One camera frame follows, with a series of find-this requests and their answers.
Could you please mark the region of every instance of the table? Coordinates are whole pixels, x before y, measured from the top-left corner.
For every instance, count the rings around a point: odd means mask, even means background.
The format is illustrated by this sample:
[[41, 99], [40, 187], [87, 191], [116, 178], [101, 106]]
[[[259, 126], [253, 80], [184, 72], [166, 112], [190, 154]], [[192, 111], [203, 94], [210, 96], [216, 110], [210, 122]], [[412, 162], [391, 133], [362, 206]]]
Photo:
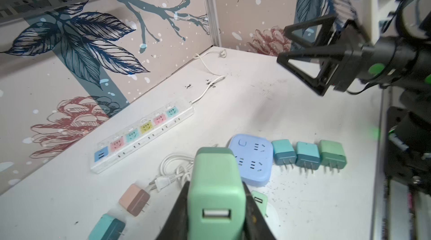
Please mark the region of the table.
[[[227, 146], [238, 133], [294, 144], [335, 140], [344, 146], [348, 164], [340, 173], [321, 167], [306, 175], [298, 167], [273, 165], [265, 187], [250, 187], [266, 194], [277, 210], [278, 239], [369, 238], [381, 90], [351, 96], [330, 89], [319, 97], [273, 56], [227, 53], [225, 59], [204, 57], [212, 70], [227, 77], [194, 104], [193, 116], [172, 130], [100, 174], [89, 169], [89, 156], [100, 140], [176, 98], [199, 96], [216, 76], [198, 60], [0, 196], [0, 239], [82, 240], [104, 213], [126, 222], [122, 239], [154, 239], [175, 203], [179, 183], [152, 191], [149, 206], [137, 217], [118, 204], [121, 195], [132, 183], [147, 186], [166, 155]], [[294, 63], [310, 74], [319, 70], [317, 64]], [[355, 82], [350, 88], [362, 86]]]

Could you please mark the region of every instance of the yellow outlet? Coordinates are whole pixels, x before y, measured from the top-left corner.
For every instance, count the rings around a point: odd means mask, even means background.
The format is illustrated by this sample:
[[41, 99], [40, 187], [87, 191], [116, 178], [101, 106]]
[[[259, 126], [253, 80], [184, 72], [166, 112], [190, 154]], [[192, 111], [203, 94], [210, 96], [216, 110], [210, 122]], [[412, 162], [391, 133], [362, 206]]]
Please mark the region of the yellow outlet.
[[146, 133], [147, 131], [151, 130], [153, 128], [153, 124], [151, 121], [148, 121], [144, 125], [141, 126], [141, 133]]

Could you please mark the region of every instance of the pink charger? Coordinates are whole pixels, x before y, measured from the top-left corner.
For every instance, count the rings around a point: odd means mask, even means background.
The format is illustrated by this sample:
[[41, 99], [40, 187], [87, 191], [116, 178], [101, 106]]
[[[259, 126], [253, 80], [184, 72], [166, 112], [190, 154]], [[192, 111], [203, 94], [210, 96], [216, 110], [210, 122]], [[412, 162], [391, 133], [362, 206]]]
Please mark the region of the pink charger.
[[133, 216], [139, 215], [150, 195], [135, 184], [130, 185], [118, 201]]

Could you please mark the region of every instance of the usb port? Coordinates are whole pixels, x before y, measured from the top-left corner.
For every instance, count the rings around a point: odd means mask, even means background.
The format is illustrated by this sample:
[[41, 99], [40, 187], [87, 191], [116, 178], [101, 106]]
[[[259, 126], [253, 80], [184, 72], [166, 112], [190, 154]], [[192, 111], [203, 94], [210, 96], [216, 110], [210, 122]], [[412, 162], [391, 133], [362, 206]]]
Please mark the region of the usb port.
[[203, 218], [231, 218], [230, 209], [202, 209]]
[[262, 199], [260, 199], [260, 198], [254, 197], [254, 200], [255, 200], [256, 202], [258, 202], [258, 203], [263, 203], [263, 200], [262, 200]]

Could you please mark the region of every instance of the green circle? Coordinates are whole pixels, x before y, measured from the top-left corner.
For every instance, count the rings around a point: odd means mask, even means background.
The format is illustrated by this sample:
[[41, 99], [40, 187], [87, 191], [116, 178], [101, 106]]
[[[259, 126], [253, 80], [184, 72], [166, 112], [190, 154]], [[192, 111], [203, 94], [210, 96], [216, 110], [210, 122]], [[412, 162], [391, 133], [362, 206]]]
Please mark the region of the green circle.
[[369, 69], [368, 72], [371, 75], [378, 75], [381, 73], [381, 71], [385, 68], [385, 65], [383, 65], [382, 63], [376, 63], [373, 64]]

